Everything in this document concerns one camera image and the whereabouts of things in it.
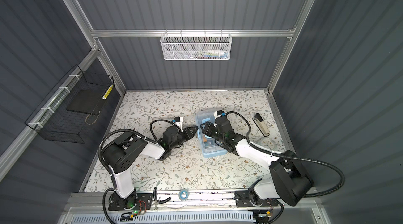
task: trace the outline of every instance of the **table surface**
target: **table surface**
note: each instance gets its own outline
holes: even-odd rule
[[[112,129],[131,128],[152,138],[149,124],[156,119],[172,120],[184,117],[184,127],[195,125],[199,110],[219,108],[237,111],[249,121],[250,140],[273,150],[284,151],[279,129],[264,90],[188,91],[188,92],[128,92],[123,98]],[[260,113],[270,135],[263,138],[252,121]],[[245,135],[246,123],[236,115],[229,115],[235,132]],[[157,122],[153,130],[157,138],[167,128],[167,123]],[[196,136],[174,149],[171,156],[159,161],[140,155],[130,167],[132,181],[137,191],[186,189],[247,188],[258,178],[270,178],[270,172],[255,162],[234,154],[204,158]],[[108,172],[99,160],[89,177],[85,192],[103,192],[112,187]]]

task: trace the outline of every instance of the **blue plastic box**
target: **blue plastic box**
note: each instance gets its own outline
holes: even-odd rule
[[[216,144],[214,138],[202,134],[200,128],[200,124],[207,121],[214,123],[214,112],[217,110],[219,109],[207,109],[196,113],[196,124],[199,127],[198,138],[200,141],[201,152],[205,158],[221,156],[227,153],[225,149]]]

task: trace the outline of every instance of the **black wire basket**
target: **black wire basket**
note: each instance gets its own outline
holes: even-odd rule
[[[98,121],[106,99],[114,87],[113,77],[80,71],[32,121],[39,107],[25,124],[49,141],[84,143]]]

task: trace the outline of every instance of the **yellow marker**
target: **yellow marker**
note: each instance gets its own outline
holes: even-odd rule
[[[113,85],[111,85],[108,90],[106,91],[106,93],[103,95],[102,99],[106,100],[106,98],[108,97],[108,95],[110,94],[110,91],[112,91]]]

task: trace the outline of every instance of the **metal basket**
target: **metal basket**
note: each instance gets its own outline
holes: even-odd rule
[[[161,35],[161,47],[166,60],[229,60],[231,34],[222,36]]]
[[[45,140],[84,143],[90,139],[93,127],[98,126],[97,118],[112,88],[111,76],[81,71],[67,86],[61,87],[62,91],[48,107],[41,108],[42,116],[37,121],[32,121],[33,113],[25,123]],[[96,97],[87,107],[88,112],[69,110],[82,90]]]

